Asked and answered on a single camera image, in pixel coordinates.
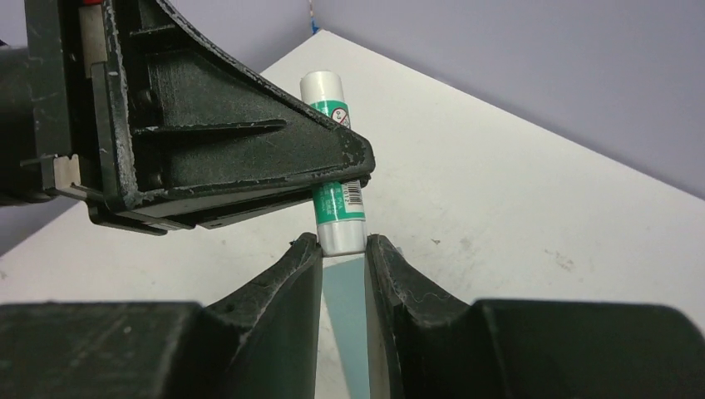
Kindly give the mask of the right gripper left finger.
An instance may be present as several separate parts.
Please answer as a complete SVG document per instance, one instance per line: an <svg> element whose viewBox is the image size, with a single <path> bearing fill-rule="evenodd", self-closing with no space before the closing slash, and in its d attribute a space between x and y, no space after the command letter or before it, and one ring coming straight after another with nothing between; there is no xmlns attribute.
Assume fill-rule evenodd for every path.
<svg viewBox="0 0 705 399"><path fill-rule="evenodd" d="M1 308L4 398L312 398L323 253L301 234L219 301Z"/></svg>

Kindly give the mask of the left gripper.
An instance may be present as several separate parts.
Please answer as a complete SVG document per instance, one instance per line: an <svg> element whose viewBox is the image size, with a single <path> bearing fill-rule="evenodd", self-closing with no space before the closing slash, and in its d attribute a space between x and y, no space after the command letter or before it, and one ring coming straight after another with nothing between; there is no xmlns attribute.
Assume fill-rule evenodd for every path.
<svg viewBox="0 0 705 399"><path fill-rule="evenodd" d="M91 69L103 1L26 1L27 44L1 45L1 205L104 204Z"/></svg>

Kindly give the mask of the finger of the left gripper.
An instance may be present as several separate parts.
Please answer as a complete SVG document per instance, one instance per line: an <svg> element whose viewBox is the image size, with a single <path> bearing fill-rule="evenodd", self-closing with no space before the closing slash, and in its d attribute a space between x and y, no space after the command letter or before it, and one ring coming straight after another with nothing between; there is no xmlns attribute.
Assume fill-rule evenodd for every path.
<svg viewBox="0 0 705 399"><path fill-rule="evenodd" d="M367 180L370 142L260 76L167 1L105 1L94 67L105 202L115 211L189 195Z"/></svg>
<svg viewBox="0 0 705 399"><path fill-rule="evenodd" d="M90 221L102 227L163 236L196 227L218 229L310 201L309 188L258 190L223 195L189 195L183 199L155 199L116 212L105 205L87 205Z"/></svg>

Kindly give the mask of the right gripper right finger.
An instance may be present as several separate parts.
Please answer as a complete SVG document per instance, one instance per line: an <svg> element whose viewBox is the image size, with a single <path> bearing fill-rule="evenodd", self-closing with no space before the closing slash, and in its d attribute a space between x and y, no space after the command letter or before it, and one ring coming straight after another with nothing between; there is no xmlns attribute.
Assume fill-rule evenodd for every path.
<svg viewBox="0 0 705 399"><path fill-rule="evenodd" d="M365 252L373 398L701 398L704 338L653 304L464 303L380 234Z"/></svg>

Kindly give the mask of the teal envelope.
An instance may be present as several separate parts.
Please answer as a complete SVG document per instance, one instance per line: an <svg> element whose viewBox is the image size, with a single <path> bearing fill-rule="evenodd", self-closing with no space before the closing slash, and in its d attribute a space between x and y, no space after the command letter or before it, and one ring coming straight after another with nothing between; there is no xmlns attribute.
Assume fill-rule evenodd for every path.
<svg viewBox="0 0 705 399"><path fill-rule="evenodd" d="M351 398L369 398L364 257L323 269L323 298Z"/></svg>

